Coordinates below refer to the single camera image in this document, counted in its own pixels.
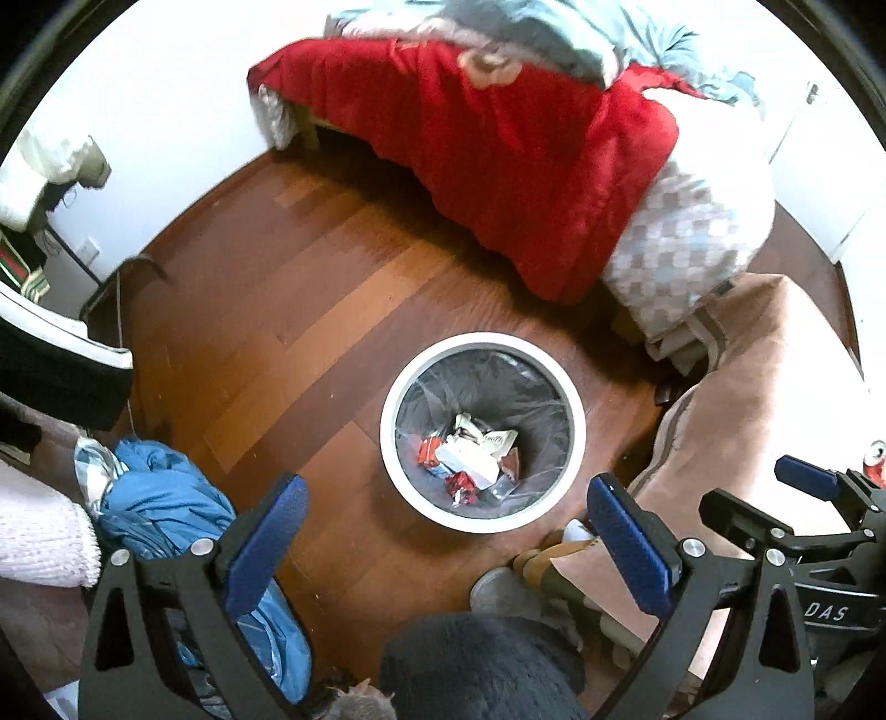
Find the red snack wrapper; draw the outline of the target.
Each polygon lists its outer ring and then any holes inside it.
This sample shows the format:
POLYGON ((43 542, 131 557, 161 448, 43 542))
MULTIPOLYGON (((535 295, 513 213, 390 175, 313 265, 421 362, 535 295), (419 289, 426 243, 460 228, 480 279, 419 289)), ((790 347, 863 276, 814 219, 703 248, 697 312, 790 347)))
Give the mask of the red snack wrapper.
POLYGON ((445 480, 447 495, 451 496, 452 506, 473 506, 479 498, 479 489, 466 472, 454 472, 445 480))

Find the blue clothing pile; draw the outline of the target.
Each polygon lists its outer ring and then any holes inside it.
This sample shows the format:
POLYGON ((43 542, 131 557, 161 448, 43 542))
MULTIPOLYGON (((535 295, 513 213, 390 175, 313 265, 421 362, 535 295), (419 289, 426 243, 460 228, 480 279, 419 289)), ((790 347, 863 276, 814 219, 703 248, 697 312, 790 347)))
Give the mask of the blue clothing pile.
MULTIPOLYGON (((74 468, 97 537, 110 551, 179 557, 201 538, 218 540, 236 519, 230 500, 194 462, 156 441, 125 438, 110 450, 80 438, 74 468)), ((285 699, 301 701, 310 686, 310 644, 276 582, 237 627, 285 699)))

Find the teal blanket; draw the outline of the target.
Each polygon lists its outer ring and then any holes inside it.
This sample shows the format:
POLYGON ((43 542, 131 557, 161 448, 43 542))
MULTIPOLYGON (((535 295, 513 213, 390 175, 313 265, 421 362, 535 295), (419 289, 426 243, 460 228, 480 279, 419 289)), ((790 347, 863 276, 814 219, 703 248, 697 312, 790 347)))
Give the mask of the teal blanket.
POLYGON ((754 78, 722 60, 688 11, 685 2, 377 2, 332 13, 324 34, 489 49, 601 89, 641 64, 668 70, 707 99, 757 104, 754 78))

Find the checkered bed mattress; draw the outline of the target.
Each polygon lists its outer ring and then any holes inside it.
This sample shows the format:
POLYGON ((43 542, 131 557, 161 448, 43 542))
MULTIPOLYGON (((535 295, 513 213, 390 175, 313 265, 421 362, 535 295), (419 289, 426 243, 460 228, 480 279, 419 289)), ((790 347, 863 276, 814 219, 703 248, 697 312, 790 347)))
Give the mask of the checkered bed mattress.
MULTIPOLYGON (((524 63, 476 51, 485 72, 524 63)), ((268 89, 253 93, 284 100, 268 89)), ((770 233, 775 201, 741 110, 698 93, 649 96, 671 111, 679 140, 596 284, 607 285, 641 332, 658 339, 748 267, 770 233)))

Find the blue white milk carton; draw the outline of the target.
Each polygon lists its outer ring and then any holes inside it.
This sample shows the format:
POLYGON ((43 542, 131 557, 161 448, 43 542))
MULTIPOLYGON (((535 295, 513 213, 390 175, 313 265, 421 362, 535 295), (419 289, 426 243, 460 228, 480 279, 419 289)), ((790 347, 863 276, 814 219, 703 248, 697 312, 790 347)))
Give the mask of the blue white milk carton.
POLYGON ((466 472, 479 491, 489 491, 503 479, 519 480, 517 440, 516 430, 493 429, 469 413, 459 413, 434 450, 434 459, 449 471, 466 472))

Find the white door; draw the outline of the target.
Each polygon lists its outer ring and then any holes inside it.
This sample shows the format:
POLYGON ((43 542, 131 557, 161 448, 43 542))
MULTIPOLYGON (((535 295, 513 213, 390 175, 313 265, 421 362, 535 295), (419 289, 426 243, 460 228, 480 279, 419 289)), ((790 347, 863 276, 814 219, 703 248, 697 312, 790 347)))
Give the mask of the white door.
POLYGON ((882 210, 884 148, 842 85, 814 81, 770 164, 779 205, 837 263, 882 210))

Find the red cola can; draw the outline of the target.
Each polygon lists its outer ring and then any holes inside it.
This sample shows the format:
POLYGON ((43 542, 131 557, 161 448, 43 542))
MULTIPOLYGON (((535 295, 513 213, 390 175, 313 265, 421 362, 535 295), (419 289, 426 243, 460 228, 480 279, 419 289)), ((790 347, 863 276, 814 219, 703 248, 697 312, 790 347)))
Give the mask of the red cola can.
POLYGON ((863 474, 874 485, 882 489, 886 487, 886 443, 883 440, 874 441, 863 456, 863 474))

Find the white round trash bin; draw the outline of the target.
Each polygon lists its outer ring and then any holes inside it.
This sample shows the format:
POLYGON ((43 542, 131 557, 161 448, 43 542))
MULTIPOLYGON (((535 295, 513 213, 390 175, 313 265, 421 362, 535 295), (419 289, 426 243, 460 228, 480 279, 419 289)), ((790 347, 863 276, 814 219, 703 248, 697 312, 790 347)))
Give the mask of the white round trash bin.
POLYGON ((416 512, 440 527, 498 534, 565 498, 586 449, 586 417, 548 352, 503 333, 466 333, 399 372, 378 440, 392 485, 416 512))

